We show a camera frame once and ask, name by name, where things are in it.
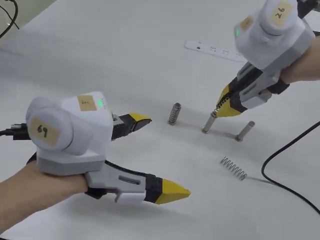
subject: white power strip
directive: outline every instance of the white power strip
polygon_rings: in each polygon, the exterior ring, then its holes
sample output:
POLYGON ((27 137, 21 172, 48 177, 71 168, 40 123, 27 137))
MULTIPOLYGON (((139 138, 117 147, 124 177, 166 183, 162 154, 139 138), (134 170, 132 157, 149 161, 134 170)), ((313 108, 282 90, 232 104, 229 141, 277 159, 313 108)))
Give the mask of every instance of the white power strip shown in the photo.
POLYGON ((204 54, 213 55, 218 58, 228 59, 239 63, 247 62, 247 60, 238 52, 233 52, 216 46, 203 44, 199 41, 186 41, 184 47, 186 49, 195 50, 204 54))

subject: white tabletop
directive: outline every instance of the white tabletop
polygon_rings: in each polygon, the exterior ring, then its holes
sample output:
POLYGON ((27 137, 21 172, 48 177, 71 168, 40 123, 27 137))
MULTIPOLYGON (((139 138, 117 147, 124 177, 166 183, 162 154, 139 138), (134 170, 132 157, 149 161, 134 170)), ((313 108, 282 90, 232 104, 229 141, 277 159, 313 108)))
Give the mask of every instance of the white tabletop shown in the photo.
MULTIPOLYGON (((264 160, 320 119, 320 82, 296 83, 243 115, 201 126, 241 63, 184 49, 199 40, 235 50, 233 27, 263 0, 59 0, 0 49, 0 125, 24 121, 39 95, 102 91, 118 115, 149 115, 150 125, 111 144, 110 161, 190 189, 164 205, 117 205, 114 195, 77 195, 3 234, 10 240, 316 239, 320 217, 289 192, 237 180, 219 164, 228 156, 250 177, 264 160), (175 102, 182 110, 167 124, 175 102), (243 142, 233 137, 256 126, 243 142)), ((320 206, 319 131, 274 159, 267 173, 320 206)), ((24 166, 31 142, 0 138, 0 180, 24 166)))

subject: coil spring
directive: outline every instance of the coil spring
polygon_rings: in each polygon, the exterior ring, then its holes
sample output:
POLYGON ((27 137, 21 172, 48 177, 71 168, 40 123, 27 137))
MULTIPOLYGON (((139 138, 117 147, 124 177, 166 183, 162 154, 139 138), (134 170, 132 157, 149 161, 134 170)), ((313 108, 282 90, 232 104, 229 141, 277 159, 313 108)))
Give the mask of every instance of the coil spring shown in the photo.
POLYGON ((239 178, 240 181, 244 180, 247 177, 245 171, 239 168, 236 164, 234 164, 233 161, 229 160, 229 158, 227 158, 226 156, 221 159, 220 163, 223 164, 223 166, 225 166, 226 169, 230 170, 231 173, 233 173, 233 175, 239 178))
POLYGON ((168 120, 169 125, 174 125, 176 123, 180 110, 181 110, 181 104, 176 102, 173 105, 170 116, 169 116, 169 120, 168 120))
POLYGON ((229 97, 225 97, 225 98, 216 106, 215 110, 213 110, 213 112, 211 113, 211 115, 216 118, 219 109, 220 109, 220 108, 222 107, 222 105, 223 105, 226 101, 228 101, 229 99, 230 99, 229 97))

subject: human arm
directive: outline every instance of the human arm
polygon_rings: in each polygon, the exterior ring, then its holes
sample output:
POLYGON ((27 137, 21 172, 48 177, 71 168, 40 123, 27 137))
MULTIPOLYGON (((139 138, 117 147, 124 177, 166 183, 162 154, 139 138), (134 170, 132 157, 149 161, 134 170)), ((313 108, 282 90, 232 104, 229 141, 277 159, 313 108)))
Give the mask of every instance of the human arm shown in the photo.
POLYGON ((83 175, 52 176, 30 162, 0 183, 0 234, 30 215, 88 190, 83 175))
POLYGON ((282 71, 281 78, 286 84, 320 80, 320 37, 316 37, 311 47, 282 71))

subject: cable connector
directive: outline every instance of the cable connector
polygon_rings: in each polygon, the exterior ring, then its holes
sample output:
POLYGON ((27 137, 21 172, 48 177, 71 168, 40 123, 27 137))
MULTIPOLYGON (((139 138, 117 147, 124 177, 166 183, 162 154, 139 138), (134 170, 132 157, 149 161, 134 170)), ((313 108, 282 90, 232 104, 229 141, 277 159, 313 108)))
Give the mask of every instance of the cable connector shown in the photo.
POLYGON ((26 123, 12 124, 11 128, 0 131, 2 136, 12 136, 14 141, 31 140, 26 123))

